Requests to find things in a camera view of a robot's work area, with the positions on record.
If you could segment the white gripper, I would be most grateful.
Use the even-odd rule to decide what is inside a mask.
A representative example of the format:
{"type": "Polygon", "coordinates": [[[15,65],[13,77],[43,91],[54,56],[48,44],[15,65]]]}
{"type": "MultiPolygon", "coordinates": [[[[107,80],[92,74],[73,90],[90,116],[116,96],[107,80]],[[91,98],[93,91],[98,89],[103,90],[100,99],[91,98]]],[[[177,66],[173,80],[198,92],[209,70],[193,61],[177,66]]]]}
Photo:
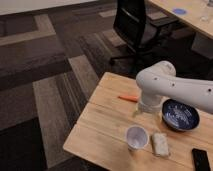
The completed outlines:
{"type": "Polygon", "coordinates": [[[160,112],[161,106],[160,105],[149,106],[149,105],[144,104],[142,101],[139,101],[137,109],[138,110],[135,110],[133,112],[133,117],[136,117],[140,112],[149,113],[149,114],[157,114],[160,112]]]}

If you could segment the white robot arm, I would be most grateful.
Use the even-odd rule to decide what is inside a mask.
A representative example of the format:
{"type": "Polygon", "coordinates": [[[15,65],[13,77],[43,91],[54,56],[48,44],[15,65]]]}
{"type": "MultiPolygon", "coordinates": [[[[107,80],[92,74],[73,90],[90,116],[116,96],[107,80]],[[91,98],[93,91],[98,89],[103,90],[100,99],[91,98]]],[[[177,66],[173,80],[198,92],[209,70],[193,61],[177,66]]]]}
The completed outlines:
{"type": "Polygon", "coordinates": [[[136,75],[136,84],[141,90],[138,108],[148,113],[158,112],[162,98],[169,97],[213,114],[213,81],[177,77],[169,61],[141,70],[136,75]]]}

